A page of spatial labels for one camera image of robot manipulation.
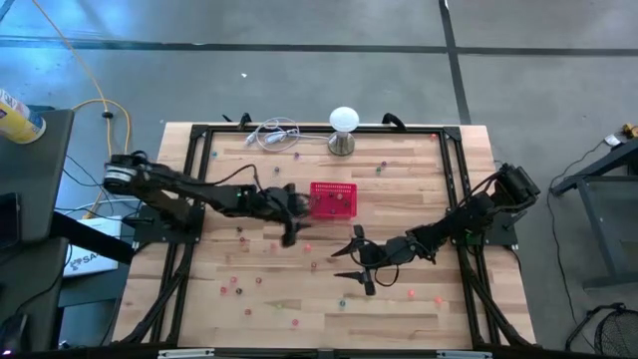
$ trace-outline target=metal lamp base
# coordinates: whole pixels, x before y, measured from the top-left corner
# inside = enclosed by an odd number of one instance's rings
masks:
[[[328,139],[328,149],[333,155],[348,156],[355,151],[355,138],[349,133],[334,133]]]

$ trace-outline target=white light bulb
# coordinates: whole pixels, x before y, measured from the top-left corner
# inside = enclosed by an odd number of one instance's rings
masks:
[[[330,114],[330,125],[338,132],[352,132],[359,126],[359,115],[348,107],[340,107]]]

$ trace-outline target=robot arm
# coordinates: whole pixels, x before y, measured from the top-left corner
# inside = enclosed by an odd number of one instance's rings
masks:
[[[481,233],[491,226],[497,213],[520,212],[533,205],[540,193],[523,168],[516,169],[508,164],[503,165],[477,188],[482,185],[489,187],[492,183],[493,194],[487,194],[486,190],[471,194],[438,222],[408,229],[406,235],[389,239],[383,245],[366,239],[363,227],[356,225],[355,237],[332,256],[350,254],[355,260],[353,254],[358,251],[360,261],[355,261],[364,271],[335,275],[359,280],[365,285],[366,294],[374,295],[374,282],[370,270],[401,265],[411,262],[415,257],[436,264],[437,251],[446,243],[448,237],[465,238],[468,234]]]
[[[222,184],[240,171],[253,167],[257,184]],[[300,218],[308,214],[308,195],[295,192],[293,183],[284,188],[261,188],[254,165],[248,165],[218,182],[203,182],[171,168],[150,163],[146,155],[113,155],[106,164],[104,187],[113,194],[132,195],[160,213],[170,227],[188,228],[191,204],[188,198],[209,204],[229,217],[251,217],[284,224],[284,247],[295,243],[298,230],[308,227]],[[178,194],[170,197],[165,191]]]

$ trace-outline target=black clamp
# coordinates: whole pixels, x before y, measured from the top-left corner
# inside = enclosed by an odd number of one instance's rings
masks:
[[[382,125],[394,125],[396,126],[396,130],[406,132],[408,128],[403,124],[403,121],[399,120],[398,117],[392,115],[391,113],[387,113],[383,116],[383,120],[381,121]]]

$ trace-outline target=blue label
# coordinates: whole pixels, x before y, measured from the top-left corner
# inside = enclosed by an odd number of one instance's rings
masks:
[[[37,127],[38,129],[42,129],[42,118],[40,117],[40,115],[32,111],[29,115],[28,120],[30,123],[33,124],[33,126]]]

